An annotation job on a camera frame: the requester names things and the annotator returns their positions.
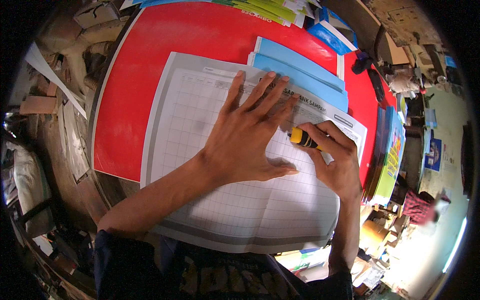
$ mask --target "dark shirt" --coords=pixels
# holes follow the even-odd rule
[[[350,273],[304,283],[274,257],[218,252],[184,242],[162,270],[149,243],[101,230],[95,240],[99,299],[352,299]]]

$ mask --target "left hand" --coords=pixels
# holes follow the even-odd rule
[[[295,94],[273,116],[267,112],[279,100],[289,78],[282,77],[261,103],[257,103],[275,79],[269,72],[253,89],[245,103],[239,107],[239,89],[244,72],[239,71],[233,79],[227,99],[208,137],[205,147],[197,154],[214,176],[218,185],[231,182],[260,180],[294,175],[298,171],[291,166],[275,167],[268,163],[265,149],[277,127],[291,113],[299,95]]]

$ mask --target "poster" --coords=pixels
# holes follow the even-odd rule
[[[430,152],[425,154],[425,168],[440,171],[440,162],[442,157],[442,140],[430,140]]]

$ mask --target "right hand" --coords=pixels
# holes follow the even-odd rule
[[[341,202],[360,201],[363,189],[360,182],[360,167],[355,142],[349,139],[332,121],[316,125],[304,123],[297,127],[306,131],[334,159],[327,165],[320,150],[300,147],[313,160],[317,178],[333,190],[340,197]]]

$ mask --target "white paper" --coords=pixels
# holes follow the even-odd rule
[[[53,72],[52,68],[48,65],[45,58],[43,58],[42,53],[38,49],[38,46],[35,42],[30,45],[30,48],[25,55],[25,60],[37,71],[42,73],[45,77],[48,78],[51,82],[56,84],[67,96],[67,98],[73,103],[73,106],[80,112],[80,114],[87,119],[85,109],[78,103],[78,96],[75,95],[67,86],[60,80],[60,78]]]
[[[243,103],[266,73],[251,66],[172,52],[152,104],[142,157],[141,187],[167,175],[206,143],[238,70],[246,72]],[[335,228],[338,196],[317,180],[313,162],[290,143],[299,123],[332,120],[359,149],[366,128],[351,116],[295,86],[302,101],[270,140],[268,158],[282,157],[300,171],[266,182],[222,186],[169,215],[154,231],[219,251],[273,253],[324,246]],[[277,107],[286,101],[283,94]],[[323,154],[326,162],[332,160]]]

